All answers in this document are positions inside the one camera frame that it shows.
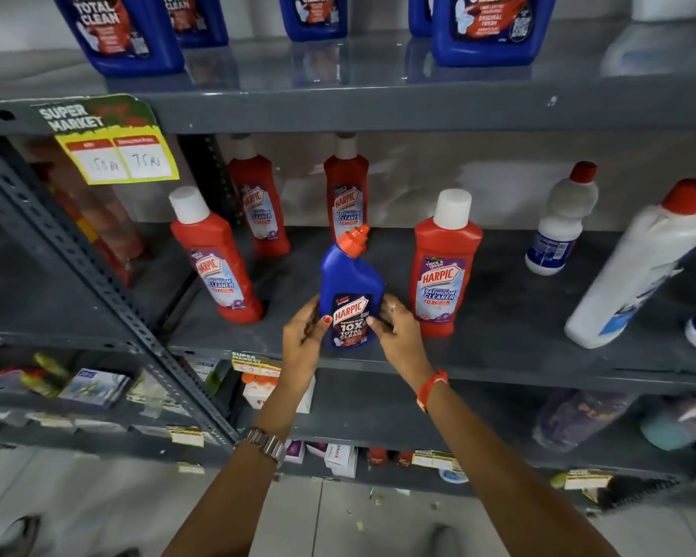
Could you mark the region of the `person's right hand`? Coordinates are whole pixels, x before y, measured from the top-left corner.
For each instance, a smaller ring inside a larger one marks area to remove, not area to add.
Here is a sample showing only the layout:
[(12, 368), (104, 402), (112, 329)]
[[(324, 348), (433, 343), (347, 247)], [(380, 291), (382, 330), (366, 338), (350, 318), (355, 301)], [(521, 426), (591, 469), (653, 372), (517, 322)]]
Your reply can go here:
[(389, 323), (395, 334), (389, 339), (379, 339), (384, 355), (417, 393), (436, 374), (427, 359), (419, 322), (396, 296), (388, 292), (382, 298), (377, 317)]

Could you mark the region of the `blue toilet cleaner bottle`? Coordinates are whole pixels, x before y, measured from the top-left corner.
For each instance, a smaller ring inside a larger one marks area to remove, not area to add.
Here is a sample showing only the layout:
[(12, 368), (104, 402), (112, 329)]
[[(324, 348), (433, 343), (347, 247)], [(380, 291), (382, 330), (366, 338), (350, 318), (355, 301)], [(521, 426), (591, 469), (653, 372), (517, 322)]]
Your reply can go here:
[(363, 224), (343, 233), (321, 262), (318, 314), (332, 320), (324, 337), (327, 345), (358, 347), (373, 338), (367, 318), (379, 316), (385, 282), (362, 259), (369, 231)]

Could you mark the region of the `person's left forearm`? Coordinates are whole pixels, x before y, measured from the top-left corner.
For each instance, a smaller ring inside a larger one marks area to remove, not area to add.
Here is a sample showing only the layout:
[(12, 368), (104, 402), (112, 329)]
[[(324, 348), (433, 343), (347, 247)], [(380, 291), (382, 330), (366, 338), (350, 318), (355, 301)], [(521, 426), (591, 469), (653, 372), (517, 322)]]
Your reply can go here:
[[(278, 383), (253, 426), (286, 440), (302, 397)], [(161, 557), (248, 557), (276, 470), (256, 446), (235, 448)]]

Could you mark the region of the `small yellow price tag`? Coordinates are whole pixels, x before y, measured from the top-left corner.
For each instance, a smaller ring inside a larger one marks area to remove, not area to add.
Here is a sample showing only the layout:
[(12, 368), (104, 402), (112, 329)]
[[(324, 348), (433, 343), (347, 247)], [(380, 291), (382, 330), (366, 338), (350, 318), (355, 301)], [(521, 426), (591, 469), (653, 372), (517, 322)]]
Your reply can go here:
[(411, 464), (453, 473), (464, 472), (458, 460), (451, 453), (445, 451), (415, 450), (412, 454)]
[(278, 378), (281, 373), (282, 361), (265, 355), (233, 351), (231, 360), (233, 369), (243, 374)]
[(609, 486), (613, 475), (594, 469), (575, 468), (560, 472), (550, 479), (550, 485), (563, 490), (598, 490)]
[(167, 426), (167, 433), (172, 443), (181, 446), (189, 446), (195, 448), (205, 447), (204, 433), (197, 427), (186, 426)]

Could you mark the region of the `orange wristband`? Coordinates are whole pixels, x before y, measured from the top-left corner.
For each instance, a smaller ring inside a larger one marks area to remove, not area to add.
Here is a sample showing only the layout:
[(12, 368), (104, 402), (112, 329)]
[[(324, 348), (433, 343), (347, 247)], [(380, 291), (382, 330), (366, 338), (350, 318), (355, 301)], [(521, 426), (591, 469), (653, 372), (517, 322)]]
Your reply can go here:
[(432, 393), (432, 390), (436, 387), (437, 384), (442, 383), (446, 386), (446, 388), (449, 388), (449, 379), (446, 371), (437, 371), (434, 376), (430, 377), (417, 391), (416, 394), (416, 403), (417, 406), (422, 410), (424, 413), (428, 413), (428, 408), (427, 408), (427, 402), (430, 398), (430, 394)]

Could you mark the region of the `white and orange box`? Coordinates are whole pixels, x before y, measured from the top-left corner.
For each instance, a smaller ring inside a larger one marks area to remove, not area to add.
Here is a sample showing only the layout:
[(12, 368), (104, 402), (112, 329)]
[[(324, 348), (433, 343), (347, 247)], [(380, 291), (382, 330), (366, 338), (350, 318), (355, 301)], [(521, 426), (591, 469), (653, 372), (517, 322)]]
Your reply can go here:
[[(278, 377), (276, 376), (250, 373), (242, 373), (241, 380), (245, 384), (242, 395), (250, 406), (256, 410), (260, 410), (262, 408), (278, 384)], [(299, 405), (297, 406), (297, 413), (310, 412), (315, 386), (316, 377), (313, 376), (306, 393), (303, 395)]]

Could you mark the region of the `purple plastic pouch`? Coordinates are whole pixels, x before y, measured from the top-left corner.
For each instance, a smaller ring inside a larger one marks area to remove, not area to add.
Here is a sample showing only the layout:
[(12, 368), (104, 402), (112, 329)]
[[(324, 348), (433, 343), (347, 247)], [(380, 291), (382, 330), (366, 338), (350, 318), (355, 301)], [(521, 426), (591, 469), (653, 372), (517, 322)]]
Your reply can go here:
[(639, 398), (636, 393), (556, 391), (539, 411), (532, 438), (546, 449), (571, 451), (620, 418)]

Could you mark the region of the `person's right shoe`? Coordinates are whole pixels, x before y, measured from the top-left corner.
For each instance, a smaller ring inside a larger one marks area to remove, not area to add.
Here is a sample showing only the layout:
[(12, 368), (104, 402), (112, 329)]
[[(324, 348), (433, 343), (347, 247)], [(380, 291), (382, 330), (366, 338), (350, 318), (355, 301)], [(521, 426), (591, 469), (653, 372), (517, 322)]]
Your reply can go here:
[(453, 527), (436, 525), (430, 536), (427, 557), (462, 557), (462, 549)]

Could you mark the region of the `person's shoe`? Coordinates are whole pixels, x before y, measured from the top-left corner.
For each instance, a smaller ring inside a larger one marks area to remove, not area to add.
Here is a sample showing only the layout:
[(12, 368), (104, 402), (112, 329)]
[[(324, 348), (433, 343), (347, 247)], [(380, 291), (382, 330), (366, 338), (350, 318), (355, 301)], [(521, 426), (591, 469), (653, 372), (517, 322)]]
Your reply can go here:
[(462, 557), (462, 549), (453, 527), (436, 525), (430, 536), (427, 557)]
[(41, 515), (25, 515), (10, 524), (0, 537), (0, 557), (31, 557), (41, 522)]

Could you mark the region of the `white and blue packet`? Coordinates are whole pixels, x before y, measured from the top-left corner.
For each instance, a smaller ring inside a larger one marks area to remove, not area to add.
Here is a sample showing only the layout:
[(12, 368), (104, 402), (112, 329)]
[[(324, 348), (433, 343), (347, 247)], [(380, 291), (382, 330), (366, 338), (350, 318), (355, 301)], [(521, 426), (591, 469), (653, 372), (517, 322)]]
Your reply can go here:
[(108, 408), (116, 403), (130, 377), (108, 371), (83, 368), (65, 385), (57, 398)]

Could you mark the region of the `grey metal shelf rack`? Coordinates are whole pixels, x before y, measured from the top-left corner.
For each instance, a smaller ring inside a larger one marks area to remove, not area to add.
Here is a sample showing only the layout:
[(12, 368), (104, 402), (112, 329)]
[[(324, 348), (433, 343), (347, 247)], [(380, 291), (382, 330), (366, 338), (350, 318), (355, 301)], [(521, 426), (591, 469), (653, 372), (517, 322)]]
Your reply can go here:
[[(529, 463), (544, 471), (594, 468), (615, 475), (615, 487), (586, 512), (611, 513), (696, 487), (696, 446), (674, 452), (652, 446), (640, 433), (641, 411), (662, 396), (696, 396), (696, 349), (683, 326), (696, 313), (696, 252), (685, 271), (659, 290), (622, 339), (599, 350), (569, 341), (563, 326), (621, 235), (624, 219), (643, 202), (667, 192), (663, 179), (640, 165), (647, 157), (619, 146), (634, 133), (696, 133), (696, 66), (666, 65), (652, 73), (610, 74), (601, 65), (615, 56), (628, 33), (695, 33), (692, 25), (631, 26), (614, 20), (556, 21), (531, 67), (441, 68), (423, 75), (428, 39), (403, 31), (359, 34), (336, 44), (293, 44), (287, 38), (234, 42), (186, 54), (188, 72), (150, 78), (106, 79), (79, 49), (0, 53), (0, 225), (56, 275), (81, 283), (102, 312), (113, 315), (150, 358), (151, 374), (211, 434), (231, 440), (254, 420), (232, 375), (217, 393), (194, 382), (185, 356), (231, 359), (233, 351), (280, 359), (282, 327), (319, 288), (319, 265), (330, 244), (322, 219), (324, 177), (319, 150), (314, 178), (287, 189), (284, 258), (259, 259), (249, 242), (234, 187), (216, 147), (218, 133), (286, 134), (279, 139), (289, 162), (306, 161), (302, 134), (354, 131), (371, 157), (388, 152), (397, 177), (370, 175), (370, 195), (386, 199), (372, 227), (367, 262), (390, 292), (409, 303), (408, 284), (416, 217), (425, 217), (436, 193), (458, 186), (474, 159), (545, 158), (575, 150), (578, 133), (604, 135), (607, 159), (634, 160), (623, 176), (601, 163), (603, 205), (564, 272), (538, 278), (522, 262), (530, 229), (522, 226), (537, 205), (513, 219), (495, 215), (525, 190), (546, 191), (534, 172), (513, 182), (503, 176), (472, 187), (471, 219), (486, 225), (451, 337), (427, 342), (430, 361), (445, 370), (460, 396)], [(35, 105), (63, 99), (129, 94), (149, 104), (165, 134), (182, 144), (195, 181), (216, 212), (234, 222), (234, 238), (264, 318), (236, 325), (216, 312), (204, 283), (167, 221), (135, 227), (148, 250), (133, 261), (125, 287), (56, 203), (21, 156), (16, 139), (50, 137)], [(400, 134), (402, 149), (388, 137)], [(515, 188), (517, 182), (521, 188)], [(532, 438), (537, 415), (552, 393), (576, 389), (636, 393), (620, 418), (568, 452), (546, 449)]]
[[(151, 374), (150, 358), (113, 315), (84, 295), (77, 280), (46, 269), (0, 225), (0, 368), (28, 365), (37, 351), (55, 357), (73, 375), (83, 368), (125, 374), (130, 382), (108, 408), (0, 393), (0, 449), (41, 447), (98, 456), (125, 456), (217, 468), (232, 444), (189, 416), (142, 416), (125, 394), (139, 376)], [(205, 447), (171, 442), (167, 426), (197, 427)]]

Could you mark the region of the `large white bottle, red cap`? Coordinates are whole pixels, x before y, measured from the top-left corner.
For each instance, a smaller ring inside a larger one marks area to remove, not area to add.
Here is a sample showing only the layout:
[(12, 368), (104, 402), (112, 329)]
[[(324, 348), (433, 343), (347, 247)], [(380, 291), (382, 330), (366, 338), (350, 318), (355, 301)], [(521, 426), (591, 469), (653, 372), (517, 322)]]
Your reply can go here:
[(696, 248), (696, 179), (678, 181), (622, 234), (564, 327), (575, 344), (607, 345)]

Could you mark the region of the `yellow and green price tag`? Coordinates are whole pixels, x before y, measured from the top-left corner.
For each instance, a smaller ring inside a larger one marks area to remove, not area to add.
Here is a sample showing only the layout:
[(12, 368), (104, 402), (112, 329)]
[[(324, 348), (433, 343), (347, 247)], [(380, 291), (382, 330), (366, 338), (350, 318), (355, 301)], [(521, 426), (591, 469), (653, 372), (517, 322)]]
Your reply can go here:
[(63, 99), (34, 109), (91, 186), (179, 179), (154, 111), (132, 95)]

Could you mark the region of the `red and yellow packet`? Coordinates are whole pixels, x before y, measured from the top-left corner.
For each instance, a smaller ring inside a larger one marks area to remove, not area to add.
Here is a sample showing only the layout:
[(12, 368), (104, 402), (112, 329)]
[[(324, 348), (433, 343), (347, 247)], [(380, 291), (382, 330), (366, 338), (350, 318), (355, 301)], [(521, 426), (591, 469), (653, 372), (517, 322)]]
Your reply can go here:
[(73, 374), (55, 357), (37, 351), (28, 365), (0, 368), (0, 393), (33, 393), (44, 398), (56, 398)]

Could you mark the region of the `large blue cleaner jug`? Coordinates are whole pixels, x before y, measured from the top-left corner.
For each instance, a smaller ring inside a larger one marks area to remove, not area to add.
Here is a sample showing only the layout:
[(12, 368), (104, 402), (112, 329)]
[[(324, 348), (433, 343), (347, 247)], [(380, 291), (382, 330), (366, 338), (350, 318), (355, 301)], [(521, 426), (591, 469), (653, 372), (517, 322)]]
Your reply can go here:
[(163, 0), (182, 49), (229, 45), (220, 0)]
[(440, 67), (528, 66), (557, 0), (434, 0), (432, 53)]
[(293, 42), (347, 36), (347, 0), (279, 0), (288, 38)]
[(174, 75), (186, 62), (163, 0), (53, 0), (84, 55), (107, 78)]
[(408, 0), (408, 27), (412, 36), (433, 35), (433, 5), (434, 0)]

